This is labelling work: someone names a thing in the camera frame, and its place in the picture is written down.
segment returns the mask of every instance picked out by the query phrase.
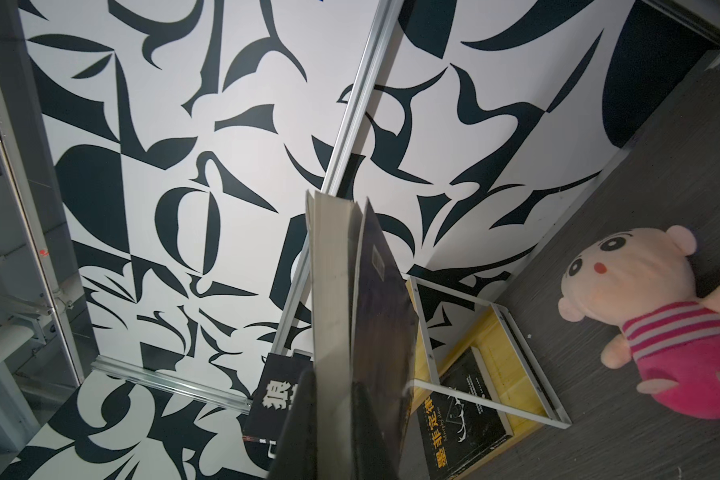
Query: pink and white stripe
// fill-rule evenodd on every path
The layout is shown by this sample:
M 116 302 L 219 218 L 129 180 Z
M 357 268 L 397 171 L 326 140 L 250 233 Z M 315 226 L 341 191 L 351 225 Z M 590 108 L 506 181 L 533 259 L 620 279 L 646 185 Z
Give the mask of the pink and white stripe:
M 698 302 L 676 302 L 634 318 L 622 327 L 634 360 L 672 346 L 720 335 L 720 313 Z

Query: open book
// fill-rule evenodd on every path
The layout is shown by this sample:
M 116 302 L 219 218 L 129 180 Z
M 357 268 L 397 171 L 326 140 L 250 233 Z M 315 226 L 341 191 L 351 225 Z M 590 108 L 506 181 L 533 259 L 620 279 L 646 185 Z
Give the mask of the open book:
M 362 213 L 354 201 L 308 195 L 307 221 L 318 478 L 350 478 L 357 467 L 353 383 L 367 389 L 396 471 L 411 408 L 418 317 L 370 202 Z

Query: eyebrow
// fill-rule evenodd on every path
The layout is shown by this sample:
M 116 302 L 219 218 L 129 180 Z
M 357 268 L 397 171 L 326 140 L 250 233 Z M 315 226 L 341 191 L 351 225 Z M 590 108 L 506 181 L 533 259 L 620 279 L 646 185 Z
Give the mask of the eyebrow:
M 626 231 L 626 232 L 618 232 L 618 233 L 615 233 L 615 234 L 613 234 L 613 235 L 609 235 L 609 236 L 607 236 L 606 238 L 602 239 L 600 242 L 598 242 L 597 245 L 600 246 L 600 245 L 604 244 L 605 242 L 607 242 L 608 240 L 614 238 L 615 236 L 619 236 L 619 235 L 634 236 L 634 235 L 632 235 L 632 234 L 630 233 L 630 231 L 631 231 L 631 230 L 628 230 L 628 231 Z

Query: plush toy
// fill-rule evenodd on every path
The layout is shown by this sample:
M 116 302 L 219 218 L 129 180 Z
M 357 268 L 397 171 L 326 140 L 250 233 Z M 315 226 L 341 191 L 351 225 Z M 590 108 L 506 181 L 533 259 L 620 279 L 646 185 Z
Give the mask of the plush toy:
M 638 392 L 688 416 L 720 418 L 720 286 L 696 296 L 686 259 L 695 251 L 684 226 L 610 235 L 569 264 L 557 306 L 568 321 L 620 328 L 600 359 L 611 369 L 635 360 Z

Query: plush toy's ear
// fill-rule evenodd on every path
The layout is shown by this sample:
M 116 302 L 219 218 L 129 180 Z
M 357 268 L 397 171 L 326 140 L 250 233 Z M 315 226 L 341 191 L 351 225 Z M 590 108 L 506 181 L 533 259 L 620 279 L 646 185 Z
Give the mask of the plush toy's ear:
M 581 310 L 577 309 L 576 306 L 565 297 L 557 302 L 557 309 L 560 311 L 560 316 L 569 322 L 580 322 L 584 319 L 584 314 Z
M 680 248 L 685 255 L 691 255 L 696 251 L 696 238 L 693 233 L 684 226 L 674 225 L 667 229 L 666 234 L 670 236 L 672 242 Z

